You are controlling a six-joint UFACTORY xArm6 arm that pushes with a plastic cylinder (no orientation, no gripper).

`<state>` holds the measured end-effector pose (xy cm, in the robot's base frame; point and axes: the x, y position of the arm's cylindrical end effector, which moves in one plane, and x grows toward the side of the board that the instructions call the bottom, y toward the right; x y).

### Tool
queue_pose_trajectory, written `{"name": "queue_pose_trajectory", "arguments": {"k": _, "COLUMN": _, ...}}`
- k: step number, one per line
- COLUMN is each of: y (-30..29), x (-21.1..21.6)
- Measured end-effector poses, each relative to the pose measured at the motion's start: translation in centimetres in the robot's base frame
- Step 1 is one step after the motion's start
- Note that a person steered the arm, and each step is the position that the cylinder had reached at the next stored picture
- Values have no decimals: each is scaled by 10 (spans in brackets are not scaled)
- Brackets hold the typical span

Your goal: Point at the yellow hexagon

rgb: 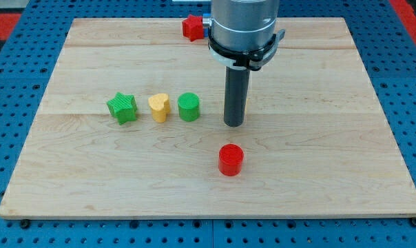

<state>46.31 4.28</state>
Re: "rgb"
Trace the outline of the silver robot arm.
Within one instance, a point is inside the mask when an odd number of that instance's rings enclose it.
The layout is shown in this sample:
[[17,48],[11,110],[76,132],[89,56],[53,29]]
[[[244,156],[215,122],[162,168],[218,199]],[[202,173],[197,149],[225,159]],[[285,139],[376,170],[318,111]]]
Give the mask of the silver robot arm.
[[254,51],[271,40],[278,0],[212,0],[209,38],[236,52]]

